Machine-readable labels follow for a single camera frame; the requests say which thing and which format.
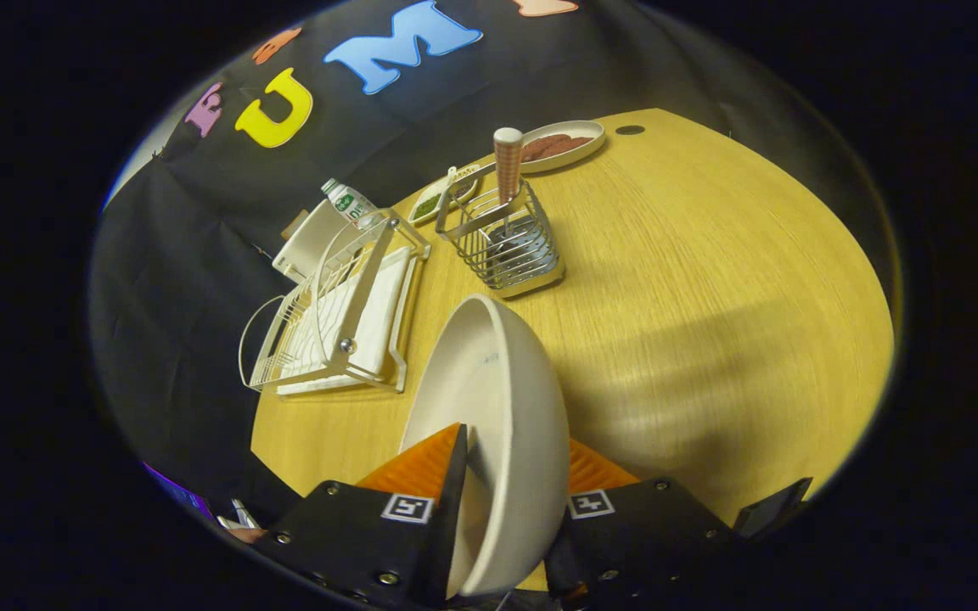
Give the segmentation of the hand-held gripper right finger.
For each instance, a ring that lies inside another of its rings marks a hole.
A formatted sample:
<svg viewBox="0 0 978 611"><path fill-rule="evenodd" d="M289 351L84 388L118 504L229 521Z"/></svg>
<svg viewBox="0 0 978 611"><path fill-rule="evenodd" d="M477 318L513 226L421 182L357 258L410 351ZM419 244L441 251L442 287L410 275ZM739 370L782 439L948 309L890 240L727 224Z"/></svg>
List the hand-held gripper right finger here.
<svg viewBox="0 0 978 611"><path fill-rule="evenodd" d="M544 557L563 608L635 608L736 552L736 534L672 477L641 480L570 440L568 496Z"/></svg>

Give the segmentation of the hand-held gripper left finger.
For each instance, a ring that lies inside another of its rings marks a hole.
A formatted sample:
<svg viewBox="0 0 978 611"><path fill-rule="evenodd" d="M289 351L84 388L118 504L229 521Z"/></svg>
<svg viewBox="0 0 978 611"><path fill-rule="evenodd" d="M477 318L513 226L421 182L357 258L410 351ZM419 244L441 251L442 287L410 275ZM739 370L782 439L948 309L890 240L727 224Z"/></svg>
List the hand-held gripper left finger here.
<svg viewBox="0 0 978 611"><path fill-rule="evenodd" d="M446 608L466 468L454 423L368 483L322 482L255 549L347 608Z"/></svg>

